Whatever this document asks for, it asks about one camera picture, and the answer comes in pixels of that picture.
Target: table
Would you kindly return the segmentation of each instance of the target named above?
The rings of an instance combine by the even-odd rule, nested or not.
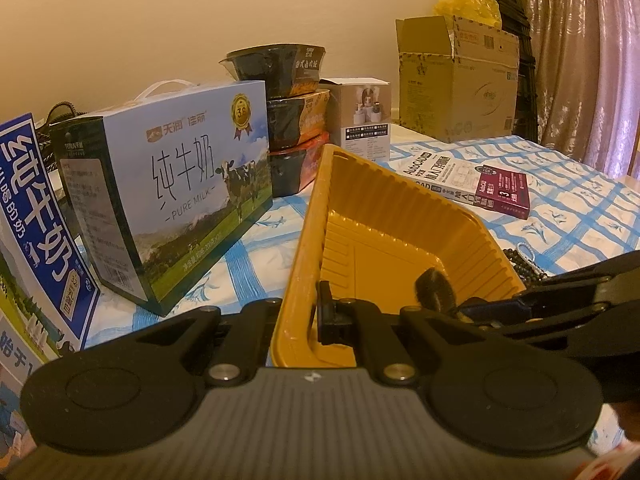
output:
[[[445,144],[396,124],[391,128],[388,168],[422,150],[448,151],[456,158],[528,174],[531,214],[518,220],[469,206],[502,248],[524,244],[549,274],[587,266],[640,248],[640,194],[561,153],[519,137]],[[287,285],[311,186],[274,200],[271,209],[170,312],[181,314],[204,304],[224,314],[260,298],[279,296]],[[104,289],[91,323],[87,346],[158,322],[155,314]],[[608,407],[592,438],[607,449],[621,437]]]

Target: qr code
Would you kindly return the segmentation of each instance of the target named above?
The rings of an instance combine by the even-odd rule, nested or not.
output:
[[[131,282],[129,281],[129,277],[122,272],[120,269],[115,269],[114,267],[110,267],[105,265],[104,268],[107,271],[107,279],[109,282],[114,285],[120,286],[125,290],[131,290]]]

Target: shiny curtain fabric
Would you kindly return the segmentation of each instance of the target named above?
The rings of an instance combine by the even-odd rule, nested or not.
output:
[[[625,174],[640,108],[640,0],[527,2],[540,143]]]

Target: beige wall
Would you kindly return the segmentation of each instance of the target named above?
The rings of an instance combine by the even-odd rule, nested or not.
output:
[[[319,44],[324,75],[396,85],[394,20],[436,1],[0,0],[0,121],[117,104],[166,78],[228,80],[218,61],[255,44]]]

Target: gold medal badge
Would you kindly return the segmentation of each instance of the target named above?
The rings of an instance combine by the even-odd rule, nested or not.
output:
[[[251,105],[249,98],[244,94],[238,94],[231,103],[231,120],[236,126],[234,139],[240,140],[242,131],[246,131],[247,136],[252,131],[249,119],[251,118]]]

